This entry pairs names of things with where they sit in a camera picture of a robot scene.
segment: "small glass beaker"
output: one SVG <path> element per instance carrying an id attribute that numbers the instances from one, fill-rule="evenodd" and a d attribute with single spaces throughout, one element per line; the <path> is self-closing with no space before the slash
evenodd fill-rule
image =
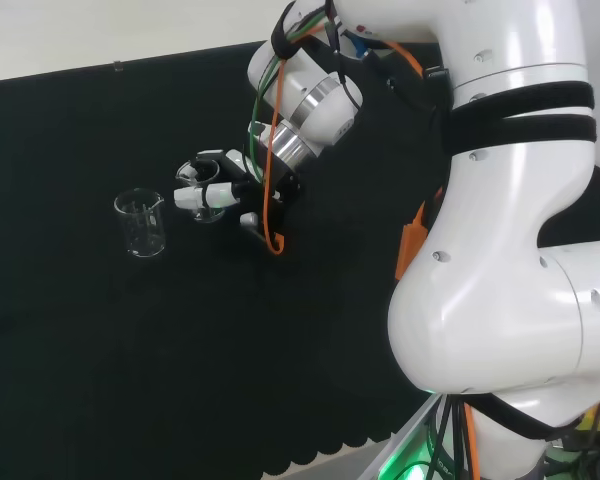
<path id="1" fill-rule="evenodd" d="M 214 182 L 220 175 L 220 165 L 215 160 L 198 159 L 196 166 L 187 162 L 178 169 L 176 180 L 183 187 L 202 187 Z M 191 212 L 196 222 L 213 223 L 222 218 L 224 208 L 201 208 Z"/>
<path id="2" fill-rule="evenodd" d="M 163 205 L 159 193 L 144 188 L 121 193 L 113 202 L 131 255 L 149 258 L 164 250 Z"/>

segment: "black table surface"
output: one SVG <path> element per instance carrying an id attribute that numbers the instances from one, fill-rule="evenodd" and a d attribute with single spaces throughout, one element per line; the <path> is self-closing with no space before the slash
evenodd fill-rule
<path id="1" fill-rule="evenodd" d="M 0 479 L 257 479 L 426 398 L 386 331 L 402 225 L 446 162 L 426 114 L 352 67 L 363 112 L 307 170 L 281 258 L 173 207 L 178 166 L 241 147 L 256 48 L 0 82 Z M 124 253 L 133 187 L 167 198 L 155 261 Z M 540 243 L 597 239 L 600 172 Z"/>

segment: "black strap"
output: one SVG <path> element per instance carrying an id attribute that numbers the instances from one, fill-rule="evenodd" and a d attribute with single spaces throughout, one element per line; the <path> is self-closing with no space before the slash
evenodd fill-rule
<path id="1" fill-rule="evenodd" d="M 568 425 L 552 427 L 517 410 L 492 393 L 462 395 L 462 400 L 507 430 L 530 440 L 556 440 L 575 429 L 582 420 L 578 418 Z"/>
<path id="2" fill-rule="evenodd" d="M 451 112 L 454 125 L 492 120 L 552 108 L 595 107 L 593 87 L 586 82 L 551 82 L 495 93 Z"/>
<path id="3" fill-rule="evenodd" d="M 505 118 L 475 126 L 452 123 L 442 145 L 449 155 L 479 148 L 551 140 L 595 142 L 596 121 L 586 115 L 533 115 Z"/>
<path id="4" fill-rule="evenodd" d="M 271 46 L 273 47 L 273 51 L 276 56 L 281 60 L 289 60 L 300 50 L 299 43 L 291 43 L 287 40 L 287 36 L 284 33 L 284 19 L 287 17 L 289 10 L 293 7 L 293 4 L 296 3 L 291 2 L 287 5 L 287 8 L 282 12 L 282 16 L 276 23 L 275 28 L 273 29 L 273 33 L 271 33 Z"/>
<path id="5" fill-rule="evenodd" d="M 588 115 L 513 117 L 554 108 L 594 106 L 593 89 L 585 82 L 553 82 L 497 93 L 450 112 L 443 125 L 443 148 L 453 156 L 469 150 L 516 143 L 595 142 L 596 121 Z"/>

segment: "green cable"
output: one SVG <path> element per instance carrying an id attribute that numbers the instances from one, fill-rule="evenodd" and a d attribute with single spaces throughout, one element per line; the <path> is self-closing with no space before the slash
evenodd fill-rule
<path id="1" fill-rule="evenodd" d="M 311 30 L 313 27 L 315 27 L 318 23 L 320 23 L 324 19 L 324 17 L 325 17 L 324 13 L 320 13 L 320 14 L 316 15 L 315 18 L 312 18 L 304 27 L 302 27 L 301 30 L 298 30 L 297 32 L 293 32 L 293 33 L 290 33 L 289 35 L 287 35 L 287 40 L 292 42 L 295 39 L 300 38 L 302 35 L 307 33 L 309 30 Z"/>
<path id="2" fill-rule="evenodd" d="M 311 30 L 318 23 L 320 23 L 324 19 L 324 17 L 325 17 L 324 13 L 316 15 L 316 17 L 312 18 L 304 27 L 302 27 L 301 30 L 298 30 L 297 32 L 290 33 L 289 35 L 287 35 L 287 40 L 293 41 L 293 40 L 296 40 L 297 38 L 300 38 L 302 35 L 306 34 L 309 30 Z M 256 175 L 256 178 L 258 179 L 258 181 L 260 183 L 262 183 L 262 171 L 256 162 L 255 135 L 253 134 L 253 131 L 255 129 L 256 120 L 258 118 L 258 110 L 260 108 L 260 101 L 262 100 L 262 97 L 264 96 L 264 89 L 269 84 L 269 80 L 271 79 L 273 72 L 275 71 L 276 67 L 278 66 L 278 63 L 280 63 L 280 59 L 274 58 L 273 61 L 271 62 L 271 66 L 269 67 L 269 70 L 264 75 L 264 77 L 262 77 L 262 81 L 261 81 L 260 85 L 258 86 L 256 102 L 253 105 L 253 113 L 251 115 L 251 131 L 250 131 L 250 139 L 249 139 L 249 153 L 251 154 L 251 157 L 249 158 L 249 160 L 251 161 L 251 166 L 253 167 L 253 171 Z"/>
<path id="3" fill-rule="evenodd" d="M 269 80 L 271 79 L 271 76 L 273 75 L 273 72 L 276 69 L 276 67 L 278 66 L 279 62 L 280 62 L 280 59 L 278 59 L 278 58 L 274 59 L 274 61 L 271 62 L 271 66 L 269 67 L 269 70 L 264 75 L 264 77 L 262 77 L 262 82 L 258 88 L 258 94 L 256 96 L 256 103 L 253 106 L 253 114 L 251 116 L 251 129 L 250 129 L 250 139 L 249 139 L 249 152 L 251 153 L 251 157 L 249 160 L 251 160 L 251 165 L 253 166 L 253 171 L 256 174 L 256 177 L 258 178 L 258 181 L 260 183 L 262 183 L 262 173 L 261 173 L 260 167 L 258 167 L 258 165 L 256 163 L 256 154 L 255 154 L 255 138 L 256 137 L 253 134 L 253 131 L 254 131 L 255 125 L 256 125 L 256 119 L 258 118 L 258 109 L 260 107 L 260 100 L 262 99 L 262 96 L 264 94 L 264 89 L 265 89 L 266 85 L 269 84 Z"/>

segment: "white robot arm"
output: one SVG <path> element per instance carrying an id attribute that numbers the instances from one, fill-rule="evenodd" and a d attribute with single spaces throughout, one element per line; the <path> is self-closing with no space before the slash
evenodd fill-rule
<path id="1" fill-rule="evenodd" d="M 284 31 L 321 5 L 298 0 Z M 570 424 L 600 401 L 600 242 L 540 250 L 537 237 L 584 192 L 595 163 L 576 0 L 334 6 L 341 28 L 361 38 L 439 42 L 453 89 L 445 200 L 389 310 L 400 367 L 421 389 L 495 393 L 547 426 Z M 253 57 L 248 73 L 256 89 L 274 56 L 267 42 Z M 277 82 L 284 82 L 276 190 L 285 172 L 353 125 L 362 95 L 351 80 L 347 95 L 339 78 L 300 50 L 264 95 L 273 105 Z M 266 138 L 267 128 L 258 134 Z M 478 411 L 475 421 L 483 477 L 522 477 L 542 456 L 544 440 Z"/>

